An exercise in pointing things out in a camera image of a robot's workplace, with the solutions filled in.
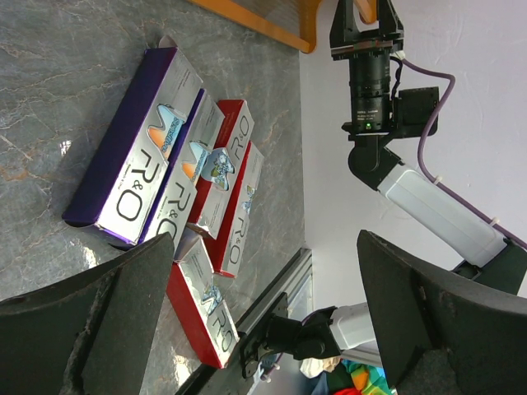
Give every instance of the wall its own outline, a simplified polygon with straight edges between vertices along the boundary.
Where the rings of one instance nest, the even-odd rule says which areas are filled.
[[[329,28],[336,0],[319,12],[319,45],[301,55],[306,242],[314,252],[315,307],[365,300],[358,232],[372,230],[410,253],[451,269],[460,257],[347,168],[352,144],[347,62],[333,62]],[[510,0],[393,0],[405,27],[405,52],[419,66],[456,75],[457,85],[427,142],[433,174],[501,224],[527,238],[527,3]],[[403,70],[402,88],[445,83]],[[417,164],[417,141],[390,148]],[[527,295],[525,287],[521,295]]]

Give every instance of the purple box side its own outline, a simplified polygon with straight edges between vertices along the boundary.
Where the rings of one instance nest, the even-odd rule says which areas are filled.
[[[94,224],[114,187],[138,130],[175,56],[176,48],[148,49],[63,219]]]
[[[184,145],[184,141],[187,138],[187,135],[189,134],[190,127],[192,126],[192,123],[194,121],[194,116],[198,112],[198,108],[202,102],[202,98],[204,94],[205,94],[205,90],[200,89],[198,96],[196,97],[196,100],[194,101],[194,104],[192,106],[192,109],[190,110],[190,114],[189,114],[189,117],[187,118],[187,122],[185,122],[181,126],[180,132],[178,133],[178,137],[176,138],[175,144],[172,147],[172,152],[170,153],[170,156],[168,158],[169,169],[166,172],[165,177],[163,178],[163,181],[161,182],[161,186],[159,187],[159,191],[157,192],[156,199],[154,200],[154,203],[152,204],[152,208],[150,209],[150,212],[148,213],[147,220],[142,229],[141,237],[139,238],[139,243],[142,243],[143,241],[145,241],[145,237],[147,236],[147,232],[148,232],[148,227],[150,226],[152,222],[152,218],[156,214],[157,207],[159,206],[159,202],[161,201],[163,193],[165,192],[165,187],[168,184],[168,180],[170,178],[170,175],[172,174],[172,170],[174,169],[175,161],[178,159],[178,156],[180,155],[181,149],[183,148],[183,145]]]

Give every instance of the orange wooden object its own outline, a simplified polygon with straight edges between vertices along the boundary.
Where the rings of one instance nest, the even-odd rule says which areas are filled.
[[[224,16],[252,30],[271,37],[304,53],[311,53],[316,47],[316,16],[323,0],[298,0],[300,36],[294,35],[281,26],[275,25],[232,0],[189,0],[199,6]],[[262,0],[271,7],[275,0]],[[353,0],[365,23],[377,21],[377,0]]]

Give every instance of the gray marble table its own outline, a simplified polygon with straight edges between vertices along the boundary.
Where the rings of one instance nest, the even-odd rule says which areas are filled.
[[[60,216],[164,34],[213,97],[249,101],[265,155],[240,275],[219,280],[235,320],[303,244],[297,51],[184,0],[0,0],[0,300],[117,255]],[[165,298],[142,394],[173,395],[198,365]]]

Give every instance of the red box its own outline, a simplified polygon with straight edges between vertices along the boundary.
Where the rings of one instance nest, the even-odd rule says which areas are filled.
[[[224,368],[240,339],[225,300],[214,286],[203,238],[185,229],[175,256],[166,294],[199,360]]]
[[[214,239],[219,234],[254,127],[245,100],[220,100],[217,105],[225,119],[196,185],[198,194],[188,221],[192,229]]]
[[[240,174],[232,190],[222,226],[216,239],[204,239],[214,271],[227,277],[236,277],[249,228],[250,206],[258,181],[264,156],[249,142]]]

